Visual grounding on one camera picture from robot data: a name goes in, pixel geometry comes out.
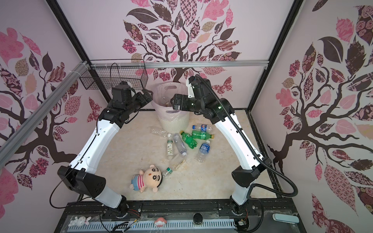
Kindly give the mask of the crushed clear plastic bottle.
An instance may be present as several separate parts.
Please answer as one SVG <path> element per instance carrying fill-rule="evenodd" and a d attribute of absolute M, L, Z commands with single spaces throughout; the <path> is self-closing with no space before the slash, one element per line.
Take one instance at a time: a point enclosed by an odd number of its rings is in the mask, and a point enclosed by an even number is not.
<path fill-rule="evenodd" d="M 150 133 L 160 137 L 169 137 L 171 134 L 159 127 L 151 127 Z"/>

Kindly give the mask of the blue label water bottle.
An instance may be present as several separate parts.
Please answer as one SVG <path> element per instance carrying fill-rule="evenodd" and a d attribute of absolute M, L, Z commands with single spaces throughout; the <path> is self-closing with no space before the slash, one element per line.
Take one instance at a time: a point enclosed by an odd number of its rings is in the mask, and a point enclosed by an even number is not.
<path fill-rule="evenodd" d="M 196 160 L 198 162 L 203 163 L 206 160 L 206 157 L 210 151 L 210 144 L 211 144 L 211 141 L 207 140 L 200 146 L 199 151 L 196 155 Z"/>

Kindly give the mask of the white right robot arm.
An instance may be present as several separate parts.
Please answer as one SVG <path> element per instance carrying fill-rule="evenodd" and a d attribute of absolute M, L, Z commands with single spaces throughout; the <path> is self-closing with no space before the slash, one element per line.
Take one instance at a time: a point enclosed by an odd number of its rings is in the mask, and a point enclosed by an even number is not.
<path fill-rule="evenodd" d="M 187 94 L 175 94 L 171 100 L 173 109 L 202 115 L 216 126 L 235 152 L 240 166 L 232 172 L 235 190 L 230 206 L 235 215 L 242 215 L 249 203 L 254 181 L 270 160 L 254 147 L 242 129 L 234 108 L 226 99 L 220 99 L 208 79 L 195 75 L 187 79 Z"/>

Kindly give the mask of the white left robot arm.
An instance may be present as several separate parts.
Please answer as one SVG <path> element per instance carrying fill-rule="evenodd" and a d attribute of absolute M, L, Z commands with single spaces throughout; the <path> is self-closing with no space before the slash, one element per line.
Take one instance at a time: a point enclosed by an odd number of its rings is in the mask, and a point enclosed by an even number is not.
<path fill-rule="evenodd" d="M 153 100 L 153 93 L 147 89 L 136 92 L 131 84 L 123 81 L 112 88 L 112 95 L 83 149 L 68 166 L 61 166 L 57 174 L 71 191 L 100 202 L 122 217 L 128 210 L 126 198 L 108 187 L 106 179 L 96 175 L 96 171 L 110 141 L 123 125 L 131 121 L 131 114 Z"/>

